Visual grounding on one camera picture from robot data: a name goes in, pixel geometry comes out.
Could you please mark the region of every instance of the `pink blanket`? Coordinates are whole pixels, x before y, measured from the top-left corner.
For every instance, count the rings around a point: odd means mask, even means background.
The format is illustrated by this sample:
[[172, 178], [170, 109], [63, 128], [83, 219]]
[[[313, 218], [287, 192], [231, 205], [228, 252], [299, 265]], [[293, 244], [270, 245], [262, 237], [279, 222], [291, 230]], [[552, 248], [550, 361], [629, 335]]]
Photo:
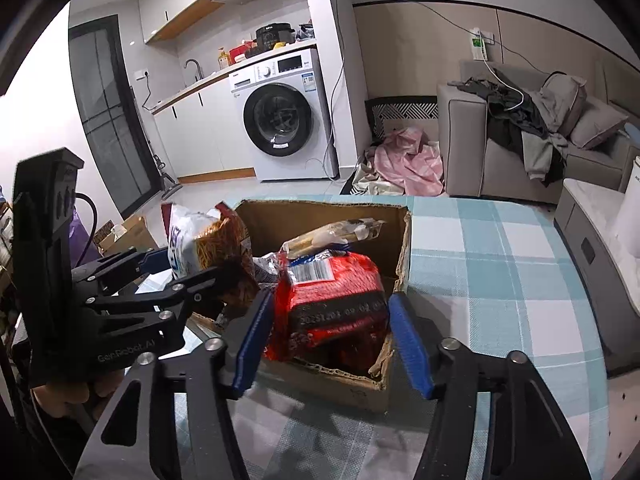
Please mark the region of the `pink blanket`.
[[385, 180], [404, 187], [407, 195], [438, 196], [443, 189], [442, 159], [437, 143], [430, 146], [427, 141], [424, 132], [414, 126], [391, 132], [375, 148], [374, 170]]

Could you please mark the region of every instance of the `side table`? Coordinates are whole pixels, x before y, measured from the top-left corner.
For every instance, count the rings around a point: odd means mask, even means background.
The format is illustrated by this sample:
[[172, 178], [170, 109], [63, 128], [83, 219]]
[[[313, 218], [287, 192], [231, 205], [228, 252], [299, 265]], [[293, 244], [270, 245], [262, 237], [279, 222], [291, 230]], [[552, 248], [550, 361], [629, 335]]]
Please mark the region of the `side table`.
[[640, 367], [640, 260], [610, 229], [623, 198], [566, 178], [554, 218], [589, 295], [609, 377]]

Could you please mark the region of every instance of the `small cardboard box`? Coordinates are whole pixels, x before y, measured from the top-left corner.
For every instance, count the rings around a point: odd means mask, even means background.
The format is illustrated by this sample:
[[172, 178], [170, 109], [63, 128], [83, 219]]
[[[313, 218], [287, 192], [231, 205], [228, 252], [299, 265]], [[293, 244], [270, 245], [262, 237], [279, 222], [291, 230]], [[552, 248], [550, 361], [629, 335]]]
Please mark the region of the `small cardboard box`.
[[100, 252], [104, 256], [121, 253], [130, 247], [135, 247], [139, 251], [158, 248], [158, 244], [156, 244], [149, 229], [146, 228], [146, 221], [143, 216], [130, 216], [122, 225], [127, 232], [120, 238], [116, 240], [115, 234], [110, 233], [100, 242]]
[[[378, 266], [387, 296], [405, 288], [411, 240], [411, 213], [406, 207], [245, 200], [236, 211], [249, 230], [254, 256], [277, 251], [283, 242], [330, 222], [356, 218], [385, 220], [386, 225], [378, 238], [358, 242], [352, 248], [369, 256]], [[262, 366], [301, 391], [382, 413], [388, 407], [393, 354], [392, 335], [389, 333], [376, 363], [370, 369], [373, 379], [301, 360], [276, 362], [263, 359]]]

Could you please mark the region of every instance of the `purple bag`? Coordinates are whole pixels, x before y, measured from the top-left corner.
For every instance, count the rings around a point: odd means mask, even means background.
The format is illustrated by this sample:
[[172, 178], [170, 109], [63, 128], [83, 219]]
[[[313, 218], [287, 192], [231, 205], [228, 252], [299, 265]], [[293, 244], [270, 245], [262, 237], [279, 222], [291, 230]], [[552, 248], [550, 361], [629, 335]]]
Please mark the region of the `purple bag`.
[[78, 262], [88, 239], [89, 233], [86, 232], [78, 216], [78, 211], [74, 208], [74, 217], [71, 220], [71, 224], [69, 224], [69, 259], [71, 260], [72, 268], [87, 264], [101, 257], [98, 248], [91, 242], [82, 262]]

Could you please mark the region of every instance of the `black rice cooker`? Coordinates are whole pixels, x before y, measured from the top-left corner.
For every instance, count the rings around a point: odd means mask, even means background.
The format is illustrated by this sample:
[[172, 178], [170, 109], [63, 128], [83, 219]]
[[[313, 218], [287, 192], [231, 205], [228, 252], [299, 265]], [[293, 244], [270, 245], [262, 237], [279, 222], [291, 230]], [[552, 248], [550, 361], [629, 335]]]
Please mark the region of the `black rice cooker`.
[[255, 41], [261, 52], [273, 49], [276, 43], [293, 43], [295, 30], [290, 23], [270, 23], [255, 31]]

